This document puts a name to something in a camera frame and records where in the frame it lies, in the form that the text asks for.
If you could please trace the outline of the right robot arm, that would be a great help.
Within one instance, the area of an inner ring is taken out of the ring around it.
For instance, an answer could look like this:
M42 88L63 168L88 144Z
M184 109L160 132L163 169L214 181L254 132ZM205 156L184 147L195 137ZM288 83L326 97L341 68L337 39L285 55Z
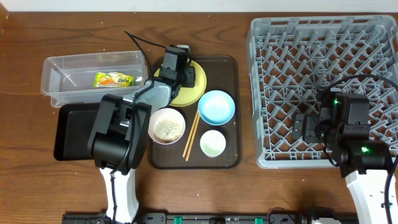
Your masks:
M360 223L397 220L394 160L389 145L370 139L369 99L329 91L319 96L319 114L293 116L292 137L322 144L330 163L339 167L353 198Z

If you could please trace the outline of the green yellow snack wrapper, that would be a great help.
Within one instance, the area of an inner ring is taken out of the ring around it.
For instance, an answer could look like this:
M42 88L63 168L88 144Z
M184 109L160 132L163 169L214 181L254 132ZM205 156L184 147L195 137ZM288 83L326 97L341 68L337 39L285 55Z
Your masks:
M129 87L133 86L134 77L125 75L119 72L97 72L93 86L95 88L106 87L106 88L118 88L118 87Z

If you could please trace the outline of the pink bowl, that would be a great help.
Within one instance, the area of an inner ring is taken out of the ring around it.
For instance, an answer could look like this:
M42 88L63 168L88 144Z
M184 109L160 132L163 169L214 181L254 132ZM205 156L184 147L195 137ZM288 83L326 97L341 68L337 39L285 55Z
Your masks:
M162 142L162 141L158 140L154 135L155 125L163 119L170 119L170 120L178 122L181 125L181 127L183 128L183 133L185 132L185 119L179 111L172 109L172 108L159 109L150 117L149 128L148 128L148 134L149 134L150 138L154 142L159 143L159 144L173 144L173 143L177 142L183 136L183 134L181 135L181 137L178 140L176 140L174 142L170 142L170 143Z

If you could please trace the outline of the yellow round plate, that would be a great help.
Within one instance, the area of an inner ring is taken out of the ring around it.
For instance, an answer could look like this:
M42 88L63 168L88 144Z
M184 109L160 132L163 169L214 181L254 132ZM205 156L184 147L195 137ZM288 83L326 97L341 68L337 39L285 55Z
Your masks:
M195 61L188 59L176 63L164 62L154 74L155 80L170 88L165 106L184 107L192 105L204 94L207 77L204 69Z

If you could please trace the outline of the light blue bowl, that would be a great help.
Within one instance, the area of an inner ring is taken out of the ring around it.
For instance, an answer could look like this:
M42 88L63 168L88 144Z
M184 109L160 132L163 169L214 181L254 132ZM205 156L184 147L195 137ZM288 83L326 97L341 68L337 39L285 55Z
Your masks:
M234 116L236 106L233 98L221 90L205 93L198 102L198 112L204 122L212 126L221 126Z

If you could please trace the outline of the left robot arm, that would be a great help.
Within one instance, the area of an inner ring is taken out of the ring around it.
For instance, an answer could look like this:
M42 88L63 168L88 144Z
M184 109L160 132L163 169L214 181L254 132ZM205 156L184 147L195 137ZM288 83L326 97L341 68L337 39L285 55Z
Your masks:
M139 202L135 171L146 149L150 117L168 106L181 87L195 86L195 69L187 45L169 46L157 75L124 96L102 97L87 150L106 185L107 223L132 223Z

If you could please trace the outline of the white green cup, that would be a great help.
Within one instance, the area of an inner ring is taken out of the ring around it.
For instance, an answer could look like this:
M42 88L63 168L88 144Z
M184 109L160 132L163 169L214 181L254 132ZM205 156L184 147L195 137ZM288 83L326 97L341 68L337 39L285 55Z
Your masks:
M201 136L200 148L206 156L218 157L226 148L226 139L221 132L209 130Z

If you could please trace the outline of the white rice pile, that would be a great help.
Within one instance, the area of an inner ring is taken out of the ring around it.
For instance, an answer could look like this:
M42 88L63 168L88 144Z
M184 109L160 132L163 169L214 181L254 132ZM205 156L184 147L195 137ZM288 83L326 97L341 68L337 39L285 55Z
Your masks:
M163 119L159 121L154 127L155 137L165 143L170 143L178 140L183 134L181 125L170 119Z

